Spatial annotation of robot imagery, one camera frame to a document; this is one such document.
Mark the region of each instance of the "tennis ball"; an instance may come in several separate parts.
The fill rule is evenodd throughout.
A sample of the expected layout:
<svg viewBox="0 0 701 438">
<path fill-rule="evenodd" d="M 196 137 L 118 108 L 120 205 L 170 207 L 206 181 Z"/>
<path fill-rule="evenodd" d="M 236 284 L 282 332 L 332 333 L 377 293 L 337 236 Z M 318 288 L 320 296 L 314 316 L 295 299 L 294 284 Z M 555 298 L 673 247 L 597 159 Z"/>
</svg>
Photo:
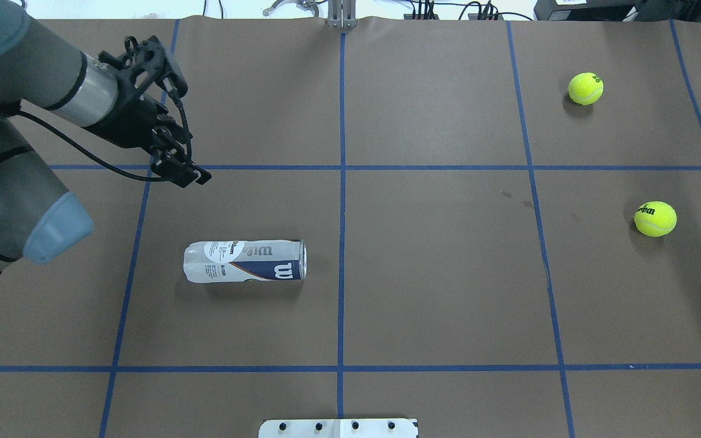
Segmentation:
<svg viewBox="0 0 701 438">
<path fill-rule="evenodd" d="M 635 211 L 635 225 L 641 233 L 660 237 L 671 232 L 678 222 L 678 215 L 669 204 L 661 201 L 651 201 L 640 206 Z"/>
<path fill-rule="evenodd" d="M 570 81 L 567 91 L 570 99 L 581 105 L 591 105 L 602 96 L 604 83 L 593 73 L 581 73 Z"/>
</svg>

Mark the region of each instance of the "black device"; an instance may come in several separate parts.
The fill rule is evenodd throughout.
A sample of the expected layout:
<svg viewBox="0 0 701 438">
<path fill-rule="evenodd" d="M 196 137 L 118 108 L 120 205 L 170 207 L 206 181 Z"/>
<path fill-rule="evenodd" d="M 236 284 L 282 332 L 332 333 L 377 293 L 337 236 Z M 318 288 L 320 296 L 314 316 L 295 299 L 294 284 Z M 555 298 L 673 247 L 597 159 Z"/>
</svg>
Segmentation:
<svg viewBox="0 0 701 438">
<path fill-rule="evenodd" d="M 701 0 L 640 0 L 635 8 L 635 21 L 679 19 L 701 22 Z"/>
<path fill-rule="evenodd" d="M 549 21 L 623 21 L 635 3 L 635 0 L 586 0 L 571 5 L 559 0 L 537 0 L 534 14 L 537 19 Z"/>
</svg>

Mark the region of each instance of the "electrical cable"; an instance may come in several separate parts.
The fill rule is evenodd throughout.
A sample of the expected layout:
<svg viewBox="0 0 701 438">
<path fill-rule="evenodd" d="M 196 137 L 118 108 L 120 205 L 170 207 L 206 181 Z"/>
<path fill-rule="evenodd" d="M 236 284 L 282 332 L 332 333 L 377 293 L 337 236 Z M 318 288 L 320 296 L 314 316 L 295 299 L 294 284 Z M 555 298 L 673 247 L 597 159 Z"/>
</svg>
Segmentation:
<svg viewBox="0 0 701 438">
<path fill-rule="evenodd" d="M 413 2 L 413 0 L 397 0 L 397 2 L 409 2 L 410 6 L 412 6 L 413 8 L 413 17 L 415 17 L 415 3 Z"/>
<path fill-rule="evenodd" d="M 25 119 L 29 119 L 32 122 L 37 123 L 37 125 L 41 125 L 41 127 L 46 128 L 48 131 L 56 135 L 56 137 L 62 139 L 63 141 L 66 141 L 68 144 L 70 144 L 72 147 L 74 147 L 76 150 L 80 151 L 85 155 L 86 157 L 89 157 L 91 160 L 94 160 L 97 164 L 100 164 L 102 167 L 105 169 L 108 169 L 112 172 L 117 173 L 120 176 L 124 176 L 126 178 L 131 178 L 137 181 L 142 181 L 145 183 L 160 183 L 162 181 L 169 181 L 167 178 L 149 178 L 146 176 L 142 175 L 135 175 L 133 173 L 126 172 L 123 169 L 119 169 L 118 167 L 113 166 L 112 164 L 109 164 L 108 162 L 102 160 L 101 158 L 98 158 L 96 155 L 94 155 L 92 152 L 87 150 L 86 148 L 80 146 L 76 141 L 73 141 L 73 139 L 70 139 L 67 137 L 66 134 L 62 133 L 61 131 L 58 130 L 58 128 L 53 127 L 48 122 L 45 122 L 44 120 L 40 119 L 37 116 L 34 116 L 34 114 L 27 113 L 25 111 L 18 111 L 17 116 L 25 117 Z"/>
<path fill-rule="evenodd" d="M 496 14 L 491 14 L 490 16 L 499 17 L 499 16 L 503 16 L 503 15 L 522 16 L 525 19 L 528 19 L 529 21 L 535 21 L 533 18 L 525 16 L 524 14 L 519 14 L 518 12 L 497 12 Z"/>
<path fill-rule="evenodd" d="M 183 128 L 186 130 L 186 132 L 189 132 L 189 122 L 187 121 L 186 117 L 186 109 L 183 107 L 183 102 L 177 97 L 170 96 L 170 99 L 172 99 L 172 102 L 175 103 L 175 106 L 178 107 L 178 112 L 180 113 L 180 121 L 183 123 Z M 76 150 L 78 150 L 80 153 L 83 153 L 86 157 L 89 157 L 91 160 L 99 164 L 100 166 L 104 167 L 105 169 L 108 169 L 109 171 L 115 172 L 120 176 L 124 176 L 126 178 L 130 178 L 133 180 L 145 182 L 145 183 L 163 183 L 163 182 L 169 182 L 176 180 L 180 175 L 175 174 L 173 177 L 169 178 L 164 178 L 164 177 L 147 177 L 147 176 L 142 176 L 142 175 L 136 175 L 130 172 L 126 172 L 123 169 L 120 169 L 119 167 L 115 167 L 113 164 L 109 164 L 108 162 L 102 160 L 101 158 L 97 157 L 94 155 L 93 152 L 87 150 L 86 148 L 80 146 L 76 141 L 73 141 L 73 139 L 69 138 L 66 134 L 62 133 L 58 128 L 53 127 L 48 122 L 45 122 L 44 120 L 40 119 L 37 116 L 34 116 L 34 114 L 30 114 L 25 111 L 18 111 L 17 116 L 25 117 L 25 119 L 29 119 L 32 122 L 37 123 L 37 125 L 41 125 L 41 127 L 46 128 L 48 131 L 53 133 L 54 135 L 58 136 L 58 138 L 62 139 L 63 141 L 66 141 L 70 146 L 74 147 Z M 186 160 L 184 160 L 186 163 L 190 163 L 192 158 L 192 146 L 191 146 L 191 134 L 189 134 L 189 137 L 187 137 L 186 141 Z"/>
<path fill-rule="evenodd" d="M 464 5 L 464 9 L 461 10 L 461 13 L 459 14 L 459 19 L 461 19 L 464 16 L 464 12 L 467 11 L 467 8 L 469 8 L 473 4 L 478 5 L 478 16 L 481 14 L 481 8 L 483 7 L 483 5 L 481 5 L 480 2 L 469 2 L 467 3 L 467 5 Z"/>
</svg>

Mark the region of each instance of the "tennis ball can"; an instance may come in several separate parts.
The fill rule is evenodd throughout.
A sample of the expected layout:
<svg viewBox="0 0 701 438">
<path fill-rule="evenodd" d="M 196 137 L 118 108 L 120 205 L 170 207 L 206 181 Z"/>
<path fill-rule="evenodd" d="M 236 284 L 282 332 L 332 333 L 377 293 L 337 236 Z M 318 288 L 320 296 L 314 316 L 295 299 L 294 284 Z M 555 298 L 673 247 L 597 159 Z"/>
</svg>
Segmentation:
<svg viewBox="0 0 701 438">
<path fill-rule="evenodd" d="M 303 240 L 195 242 L 183 255 L 183 272 L 192 283 L 304 280 L 307 250 Z"/>
</svg>

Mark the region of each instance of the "black cable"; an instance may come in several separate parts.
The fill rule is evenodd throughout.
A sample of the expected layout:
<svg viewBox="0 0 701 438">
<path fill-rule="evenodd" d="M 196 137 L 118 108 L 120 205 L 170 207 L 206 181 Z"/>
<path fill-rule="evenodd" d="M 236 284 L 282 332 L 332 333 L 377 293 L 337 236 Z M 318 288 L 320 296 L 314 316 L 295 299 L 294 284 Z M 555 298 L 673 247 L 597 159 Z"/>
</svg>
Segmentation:
<svg viewBox="0 0 701 438">
<path fill-rule="evenodd" d="M 459 14 L 459 19 L 461 19 L 464 16 L 464 12 L 467 11 L 467 8 L 469 8 L 473 4 L 478 5 L 478 16 L 481 14 L 481 8 L 483 7 L 483 5 L 481 5 L 480 2 L 469 2 L 467 3 L 467 5 L 464 5 L 464 9 L 461 10 L 461 13 Z"/>
<path fill-rule="evenodd" d="M 492 13 L 492 3 L 488 2 L 486 5 L 483 7 L 483 11 L 481 11 L 480 14 L 478 14 L 478 19 L 486 19 L 489 17 L 489 14 Z"/>
<path fill-rule="evenodd" d="M 410 6 L 413 8 L 413 18 L 415 18 L 415 2 L 413 2 L 413 0 L 397 0 L 397 2 L 409 2 Z"/>
<path fill-rule="evenodd" d="M 80 150 L 83 155 L 86 157 L 89 157 L 91 160 L 94 160 L 97 164 L 100 164 L 102 167 L 105 169 L 111 170 L 112 172 L 117 173 L 118 175 L 122 175 L 126 178 L 131 178 L 135 179 L 137 181 L 142 181 L 145 183 L 161 183 L 163 181 L 171 181 L 175 178 L 178 177 L 178 175 L 175 175 L 173 178 L 150 178 L 147 176 L 142 176 L 142 175 L 135 175 L 133 173 L 126 172 L 123 169 L 119 169 L 118 167 L 113 166 L 112 164 L 109 164 L 108 162 L 102 160 L 101 158 L 98 158 L 96 155 L 91 153 L 89 150 L 86 148 L 80 146 L 77 142 L 73 141 L 73 139 L 70 139 L 67 137 L 66 134 L 62 133 L 61 131 L 58 130 L 58 128 L 54 128 L 50 123 L 45 122 L 44 120 L 40 119 L 37 116 L 34 116 L 33 114 L 29 114 L 25 111 L 18 111 L 18 116 L 25 117 L 26 119 L 31 120 L 32 122 L 37 123 L 37 125 L 41 125 L 41 127 L 46 128 L 48 131 L 51 133 L 54 133 L 58 138 L 62 139 L 63 141 L 66 141 L 68 144 L 72 145 L 76 150 Z"/>
<path fill-rule="evenodd" d="M 172 102 L 175 102 L 175 106 L 178 107 L 178 112 L 180 113 L 180 122 L 183 123 L 183 128 L 187 132 L 187 141 L 186 141 L 186 163 L 191 162 L 191 157 L 192 157 L 192 150 L 191 150 L 191 133 L 189 131 L 189 120 L 186 117 L 186 109 L 183 108 L 183 102 L 180 100 L 179 97 L 172 97 Z"/>
<path fill-rule="evenodd" d="M 535 21 L 534 19 L 532 19 L 528 16 L 525 16 L 524 14 L 519 14 L 518 12 L 497 12 L 496 14 L 492 14 L 492 16 L 494 16 L 494 17 L 499 17 L 499 16 L 503 16 L 503 15 L 522 16 L 525 19 L 528 19 L 529 21 Z"/>
</svg>

